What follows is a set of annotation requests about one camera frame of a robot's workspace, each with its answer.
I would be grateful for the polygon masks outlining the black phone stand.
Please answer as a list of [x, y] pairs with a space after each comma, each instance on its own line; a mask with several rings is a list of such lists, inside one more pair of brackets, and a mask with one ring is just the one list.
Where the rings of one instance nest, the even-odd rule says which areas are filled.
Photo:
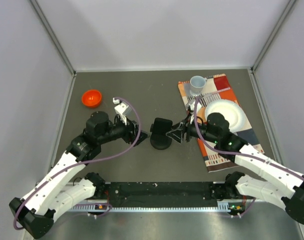
[[157, 150], [165, 150], [169, 148], [172, 144], [172, 139], [167, 137], [166, 135], [155, 135], [152, 133], [153, 124], [151, 125], [151, 136], [150, 143]]

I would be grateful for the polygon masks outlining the black smartphone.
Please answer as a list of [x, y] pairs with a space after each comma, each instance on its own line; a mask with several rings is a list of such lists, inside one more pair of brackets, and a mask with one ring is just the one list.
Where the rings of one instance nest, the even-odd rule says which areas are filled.
[[171, 130], [172, 125], [172, 120], [157, 117], [153, 123], [152, 133], [154, 135], [165, 136]]

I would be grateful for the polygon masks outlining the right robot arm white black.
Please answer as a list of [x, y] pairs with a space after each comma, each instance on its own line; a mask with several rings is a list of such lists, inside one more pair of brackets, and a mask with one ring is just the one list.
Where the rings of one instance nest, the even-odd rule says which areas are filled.
[[229, 130], [229, 123], [220, 113], [211, 113], [205, 123], [190, 123], [191, 114], [172, 126], [166, 136], [181, 143], [184, 137], [195, 137], [221, 157], [242, 166], [261, 179], [235, 172], [226, 177], [225, 192], [231, 198], [249, 196], [284, 210], [293, 220], [304, 225], [304, 174], [293, 171], [259, 152]]

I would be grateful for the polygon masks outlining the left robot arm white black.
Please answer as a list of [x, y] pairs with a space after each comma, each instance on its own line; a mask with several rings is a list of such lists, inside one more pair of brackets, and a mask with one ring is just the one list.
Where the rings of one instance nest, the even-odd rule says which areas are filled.
[[131, 148], [148, 138], [140, 121], [117, 114], [114, 121], [104, 111], [96, 111], [86, 121], [83, 132], [74, 138], [50, 172], [22, 198], [9, 203], [14, 215], [14, 228], [26, 230], [33, 238], [43, 237], [68, 210], [85, 199], [100, 198], [105, 186], [96, 173], [89, 173], [66, 192], [65, 185], [88, 164], [98, 162], [103, 144], [122, 139]]

